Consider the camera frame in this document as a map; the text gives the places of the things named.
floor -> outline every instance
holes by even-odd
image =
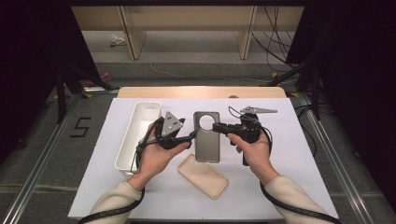
[[[83,34],[98,70],[111,72],[113,79],[108,83],[114,86],[257,86],[271,81],[272,74],[281,75],[289,69],[274,57],[267,57],[254,39],[248,58],[241,60],[232,32],[148,32],[144,51],[135,61],[130,59],[122,43],[110,47],[114,44],[110,41],[111,36],[123,37],[122,32]],[[287,45],[291,41],[289,35],[282,33],[280,36]],[[255,36],[265,47],[268,46],[263,33],[255,33]],[[270,50],[283,57],[278,44],[273,43]],[[283,82],[281,87],[289,93],[294,107],[309,104],[306,97],[309,92],[293,95],[295,78]],[[56,124],[55,96],[56,92],[49,97],[47,107],[43,108],[25,136],[27,146],[16,148],[0,166],[0,217],[6,218],[10,206],[26,190],[26,203],[20,207],[21,212],[12,223],[76,223],[67,217],[68,209],[84,176],[108,107],[117,93],[98,92],[84,97],[70,95],[67,98],[67,122],[62,127]],[[325,92],[320,95],[320,101],[326,102]],[[321,120],[316,121],[310,112],[303,113],[301,123],[307,130],[309,146],[313,152],[316,151],[315,161],[340,220],[346,224],[396,223],[394,211],[359,157],[352,153],[354,148],[332,109],[322,106],[320,116]],[[83,134],[82,130],[75,129],[78,122],[89,127],[84,137],[72,137]],[[55,131],[59,131],[59,135],[54,136]],[[338,160],[330,159],[334,153]],[[341,172],[334,167],[341,167]],[[37,170],[39,172],[33,176],[32,171]],[[341,181],[340,177],[345,176],[346,181]],[[31,191],[26,189],[28,179],[35,180]],[[356,199],[361,199],[363,206],[354,205]]]

person's left hand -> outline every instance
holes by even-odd
[[[190,143],[182,143],[177,147],[164,149],[158,144],[147,145],[142,152],[139,173],[132,175],[128,183],[137,190],[143,189],[152,177],[166,168],[170,160],[189,146]]]

hand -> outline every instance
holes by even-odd
[[[164,149],[158,144],[147,145],[142,152],[139,173],[132,175],[128,183],[135,189],[142,190],[152,177],[166,168],[170,160],[189,146],[190,143],[183,143],[171,149]]]
[[[236,144],[236,151],[243,152],[250,170],[266,185],[273,178],[279,176],[270,162],[269,141],[262,132],[257,142],[249,144],[236,134],[229,133],[227,137]]]

white tabletop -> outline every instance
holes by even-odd
[[[185,118],[178,136],[193,130],[195,111],[217,111],[220,121],[235,124],[240,120],[228,111],[228,106],[239,110],[246,106],[276,109],[274,114],[259,114],[262,125],[274,138],[271,161],[282,174],[299,183],[311,198],[331,216],[338,217],[328,191],[304,138],[291,102],[287,98],[259,99],[139,99],[116,98],[109,108],[105,124],[92,153],[87,171],[81,181],[69,216],[87,216],[96,200],[115,188],[125,176],[115,168],[123,136],[138,102],[160,102],[162,114],[171,111],[178,119]],[[143,202],[134,209],[130,218],[159,220],[270,220],[282,216],[262,195],[259,180],[242,165],[242,156],[235,152],[230,141],[220,136],[220,163],[211,165],[226,175],[229,185],[213,200],[196,188],[178,172],[177,167],[190,154],[190,149],[177,155],[161,174],[146,185]]]

person's right hand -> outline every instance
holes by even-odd
[[[262,132],[257,142],[249,144],[236,134],[229,133],[227,137],[236,144],[238,153],[243,152],[250,170],[266,185],[273,178],[279,176],[270,162],[269,141]]]

